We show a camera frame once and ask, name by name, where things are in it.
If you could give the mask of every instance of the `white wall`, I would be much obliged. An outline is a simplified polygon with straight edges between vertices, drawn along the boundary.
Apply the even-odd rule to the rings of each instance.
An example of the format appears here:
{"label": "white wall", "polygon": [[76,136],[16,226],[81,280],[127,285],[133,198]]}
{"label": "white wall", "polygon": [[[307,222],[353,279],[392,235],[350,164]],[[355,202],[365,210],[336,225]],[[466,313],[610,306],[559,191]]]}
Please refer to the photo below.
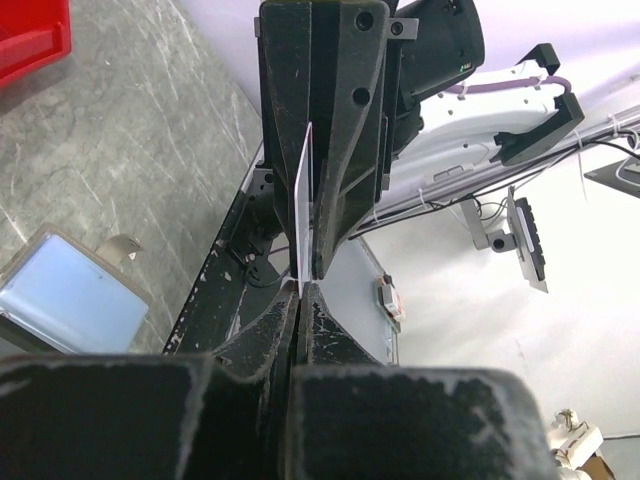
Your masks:
{"label": "white wall", "polygon": [[[638,103],[636,89],[610,107]],[[597,147],[583,163],[624,157]],[[448,211],[369,234],[407,309],[401,363],[510,370],[549,419],[571,407],[605,435],[640,431],[640,200],[585,182],[588,201],[574,156],[518,191],[533,206],[548,295],[514,253],[476,251]]]}

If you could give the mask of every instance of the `screw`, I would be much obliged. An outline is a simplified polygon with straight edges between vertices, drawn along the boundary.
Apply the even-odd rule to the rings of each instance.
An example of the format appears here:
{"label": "screw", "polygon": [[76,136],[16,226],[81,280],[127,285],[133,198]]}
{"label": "screw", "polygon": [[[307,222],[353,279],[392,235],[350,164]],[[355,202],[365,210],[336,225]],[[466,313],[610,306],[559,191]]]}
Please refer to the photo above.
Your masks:
{"label": "screw", "polygon": [[404,30],[404,26],[400,22],[395,22],[391,25],[391,33],[398,36]]}

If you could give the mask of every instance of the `gray marble countertop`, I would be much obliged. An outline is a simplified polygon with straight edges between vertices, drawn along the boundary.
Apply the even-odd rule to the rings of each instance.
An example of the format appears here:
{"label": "gray marble countertop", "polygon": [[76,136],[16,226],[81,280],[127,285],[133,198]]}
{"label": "gray marble countertop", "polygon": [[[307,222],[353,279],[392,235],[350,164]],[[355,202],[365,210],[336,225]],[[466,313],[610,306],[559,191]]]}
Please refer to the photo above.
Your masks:
{"label": "gray marble countertop", "polygon": [[152,297],[131,350],[161,349],[261,138],[171,0],[74,0],[73,53],[0,90],[0,265],[44,223],[89,248],[127,233]]}

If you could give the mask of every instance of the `purple cable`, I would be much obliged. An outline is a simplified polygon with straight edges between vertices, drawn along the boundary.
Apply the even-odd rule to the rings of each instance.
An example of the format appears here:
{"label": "purple cable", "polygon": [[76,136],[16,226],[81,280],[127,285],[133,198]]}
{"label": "purple cable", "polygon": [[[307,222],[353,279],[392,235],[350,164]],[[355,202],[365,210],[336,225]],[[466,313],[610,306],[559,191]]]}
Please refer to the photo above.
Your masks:
{"label": "purple cable", "polygon": [[[473,95],[474,93],[491,93],[491,92],[500,92],[502,90],[512,90],[514,88],[525,88],[525,87],[535,87],[538,85],[540,80],[538,77],[529,77],[523,78],[520,80],[509,80],[506,82],[497,82],[497,83],[486,83],[483,85],[469,85],[467,87],[467,91],[465,95]],[[542,85],[562,85],[564,87],[565,93],[571,92],[571,82],[566,78],[550,76],[542,80],[540,82]],[[453,87],[449,87],[445,90],[447,93],[454,93],[456,95],[461,95],[464,91],[464,87],[462,85],[454,85]]]}

